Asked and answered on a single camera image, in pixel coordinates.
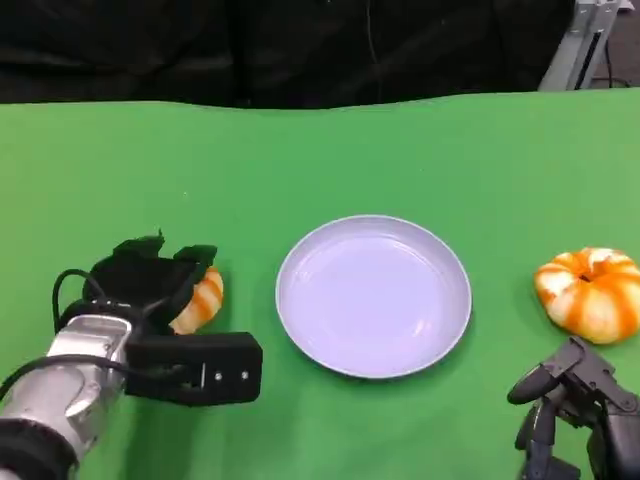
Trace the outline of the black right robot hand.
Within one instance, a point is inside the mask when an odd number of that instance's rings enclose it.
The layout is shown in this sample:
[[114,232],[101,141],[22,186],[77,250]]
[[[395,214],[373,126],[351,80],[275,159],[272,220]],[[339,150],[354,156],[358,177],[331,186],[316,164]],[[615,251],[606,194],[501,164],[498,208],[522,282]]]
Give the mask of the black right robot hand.
[[621,387],[615,368],[571,336],[511,388],[507,400],[531,408],[514,446],[525,453],[521,479],[579,479],[581,470],[553,454],[556,421],[591,430],[587,453],[596,479],[639,477],[639,396]]

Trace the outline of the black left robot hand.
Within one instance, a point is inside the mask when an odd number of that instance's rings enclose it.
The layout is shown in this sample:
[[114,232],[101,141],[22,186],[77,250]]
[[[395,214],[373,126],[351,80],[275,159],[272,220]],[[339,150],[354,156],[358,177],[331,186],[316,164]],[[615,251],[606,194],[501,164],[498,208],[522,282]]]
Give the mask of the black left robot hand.
[[107,298],[144,313],[161,332],[193,334],[222,307],[224,284],[213,265],[218,248],[191,245],[162,257],[162,233],[125,240],[90,275]]

